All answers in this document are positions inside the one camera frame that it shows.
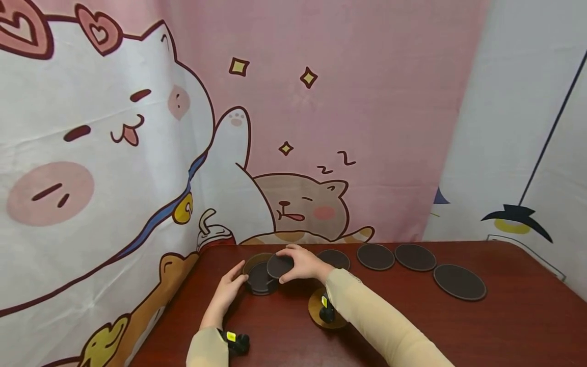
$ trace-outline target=printed fabric backdrop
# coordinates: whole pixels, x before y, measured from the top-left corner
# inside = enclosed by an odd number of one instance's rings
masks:
[[[583,0],[492,1],[424,235],[510,242],[583,299],[586,12]]]
[[[0,364],[128,365],[214,244],[420,240],[486,5],[0,0]]]

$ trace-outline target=beige sleeve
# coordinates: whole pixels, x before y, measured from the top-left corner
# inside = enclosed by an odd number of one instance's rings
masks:
[[[407,318],[346,270],[326,280],[328,298],[392,367],[454,367]]]
[[[185,366],[228,367],[228,344],[216,328],[206,328],[194,335]]]

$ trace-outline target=pink cheek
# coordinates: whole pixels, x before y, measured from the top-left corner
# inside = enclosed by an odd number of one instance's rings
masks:
[[[334,218],[336,212],[333,207],[318,207],[314,209],[314,217],[318,220],[330,220]]]
[[[190,96],[185,89],[177,85],[173,86],[167,99],[167,108],[178,121],[185,116],[190,109]]]
[[[54,225],[80,213],[93,193],[94,179],[85,167],[73,162],[53,162],[33,169],[15,183],[6,211],[22,224]]]

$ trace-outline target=cat face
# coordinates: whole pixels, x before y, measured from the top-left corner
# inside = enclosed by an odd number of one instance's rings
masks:
[[[0,310],[131,243],[185,189],[213,130],[204,87],[176,61],[164,23],[126,37],[104,16],[88,28],[83,14],[46,22],[20,13],[45,22],[29,30],[52,46],[34,58],[15,49],[23,36],[7,40],[11,29],[0,29],[0,242],[10,244],[0,247]]]
[[[276,231],[307,231],[334,241],[348,225],[342,196],[345,181],[316,180],[296,174],[269,174],[255,178],[273,214]]]

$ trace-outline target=brown table surface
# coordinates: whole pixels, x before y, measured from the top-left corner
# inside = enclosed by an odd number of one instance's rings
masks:
[[[391,250],[398,244],[387,244]],[[360,245],[309,245],[345,252],[351,273],[390,302],[455,366],[587,366],[587,304],[522,249],[500,241],[422,243],[439,264],[479,275],[487,297],[467,302],[443,292],[432,272],[399,263],[383,272],[363,267]],[[185,357],[220,277],[240,260],[282,246],[221,245],[205,250],[131,366],[185,366]],[[269,296],[243,292],[225,327],[251,337],[247,356],[231,366],[386,366],[352,326],[329,332],[308,314],[315,280],[280,285]]]

